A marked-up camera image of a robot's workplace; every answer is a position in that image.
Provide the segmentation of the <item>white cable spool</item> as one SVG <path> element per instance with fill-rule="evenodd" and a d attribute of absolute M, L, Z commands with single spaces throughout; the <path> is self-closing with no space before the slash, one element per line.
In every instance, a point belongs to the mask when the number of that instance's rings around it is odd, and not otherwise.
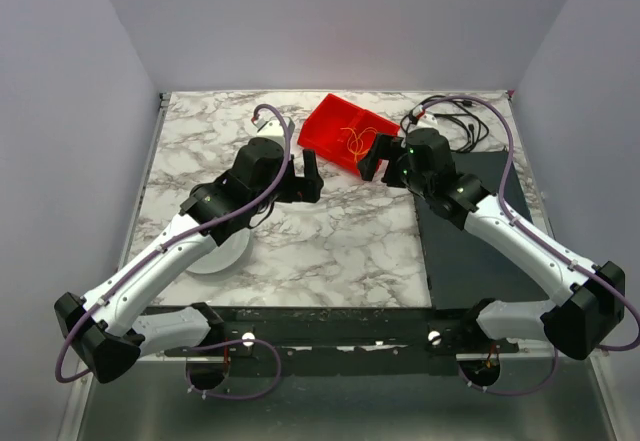
<path fill-rule="evenodd" d="M 186 271 L 196 275 L 209 275 L 230 268 L 249 251 L 251 238 L 249 228 L 234 233 L 221 246 L 192 263 Z"/>

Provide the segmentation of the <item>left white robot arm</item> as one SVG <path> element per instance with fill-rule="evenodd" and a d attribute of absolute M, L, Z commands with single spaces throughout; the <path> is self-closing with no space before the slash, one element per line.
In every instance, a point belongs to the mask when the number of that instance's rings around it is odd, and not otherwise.
<path fill-rule="evenodd" d="M 169 225 L 122 270 L 82 296 L 60 296 L 54 312 L 64 349 L 108 383 L 146 354 L 198 346 L 220 322 L 211 309 L 196 304 L 169 316 L 144 311 L 179 274 L 247 229 L 262 208 L 319 200 L 324 182 L 314 151 L 304 150 L 304 174 L 297 176 L 289 148 L 287 141 L 251 139 L 230 169 L 190 191 Z"/>

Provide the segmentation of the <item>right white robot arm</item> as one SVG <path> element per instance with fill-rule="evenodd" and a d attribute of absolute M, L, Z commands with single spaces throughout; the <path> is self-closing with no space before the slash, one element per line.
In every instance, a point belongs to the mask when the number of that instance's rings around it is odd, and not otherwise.
<path fill-rule="evenodd" d="M 623 271 L 573 253 L 501 202 L 476 175 L 458 171 L 448 140 L 437 130 L 419 128 L 405 138 L 377 134 L 357 164 L 361 178 L 372 180 L 381 161 L 388 163 L 384 184 L 424 200 L 434 214 L 492 246 L 547 294 L 545 301 L 479 302 L 467 316 L 485 338 L 547 341 L 584 360 L 621 322 Z"/>

